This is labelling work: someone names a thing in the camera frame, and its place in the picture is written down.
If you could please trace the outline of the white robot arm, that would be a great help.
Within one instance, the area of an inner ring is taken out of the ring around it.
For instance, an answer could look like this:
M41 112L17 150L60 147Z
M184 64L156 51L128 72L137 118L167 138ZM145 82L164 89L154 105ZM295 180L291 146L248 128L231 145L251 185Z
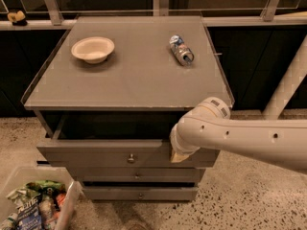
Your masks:
M170 133L170 161L180 163L200 149L225 150L299 173L307 173L307 122L232 120L219 98L203 100Z

